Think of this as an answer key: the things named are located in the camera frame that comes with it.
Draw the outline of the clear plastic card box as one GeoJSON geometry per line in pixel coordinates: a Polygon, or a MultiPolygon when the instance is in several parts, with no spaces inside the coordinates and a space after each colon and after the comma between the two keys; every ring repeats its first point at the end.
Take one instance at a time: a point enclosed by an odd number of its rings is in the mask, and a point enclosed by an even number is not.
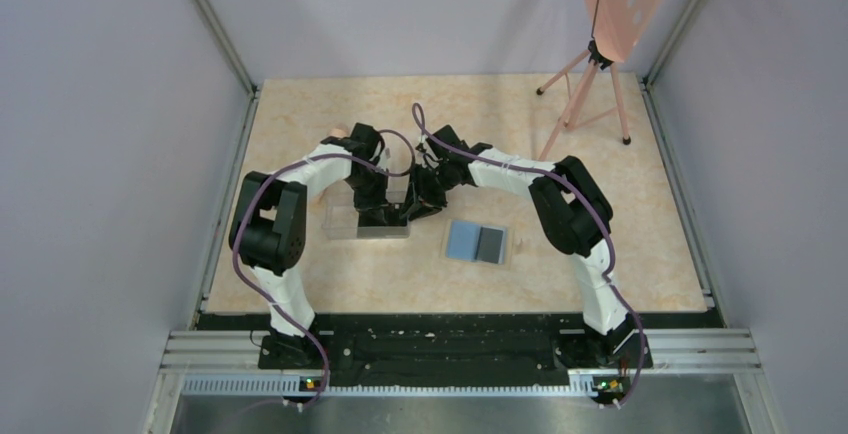
{"type": "Polygon", "coordinates": [[[380,215],[358,212],[354,207],[352,192],[327,194],[323,198],[322,231],[330,240],[408,238],[410,226],[399,217],[403,198],[401,191],[388,191],[389,209],[385,215],[380,215]]]}

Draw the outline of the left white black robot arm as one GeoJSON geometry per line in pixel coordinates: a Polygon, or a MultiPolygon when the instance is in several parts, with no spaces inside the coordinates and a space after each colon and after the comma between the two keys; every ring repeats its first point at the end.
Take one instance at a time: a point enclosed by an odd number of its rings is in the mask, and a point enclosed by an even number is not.
{"type": "Polygon", "coordinates": [[[337,182],[352,191],[356,223],[347,238],[392,238],[408,232],[398,204],[388,197],[392,172],[383,159],[382,132],[357,123],[346,137],[329,136],[309,154],[275,173],[252,171],[242,181],[229,246],[240,279],[269,304],[271,329],[286,336],[283,355],[297,367],[319,358],[320,340],[309,333],[315,312],[297,267],[305,248],[309,203],[337,182]]]}

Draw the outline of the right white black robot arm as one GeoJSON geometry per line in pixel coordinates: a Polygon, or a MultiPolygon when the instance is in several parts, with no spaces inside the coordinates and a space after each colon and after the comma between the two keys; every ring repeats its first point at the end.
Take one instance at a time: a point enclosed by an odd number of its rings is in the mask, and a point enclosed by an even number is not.
{"type": "Polygon", "coordinates": [[[600,366],[622,358],[638,328],[614,281],[612,207],[582,161],[574,156],[534,161],[487,143],[470,146],[445,126],[426,138],[402,216],[416,220],[442,211],[448,191],[460,185],[497,189],[532,203],[545,238],[574,264],[589,358],[600,366]]]}

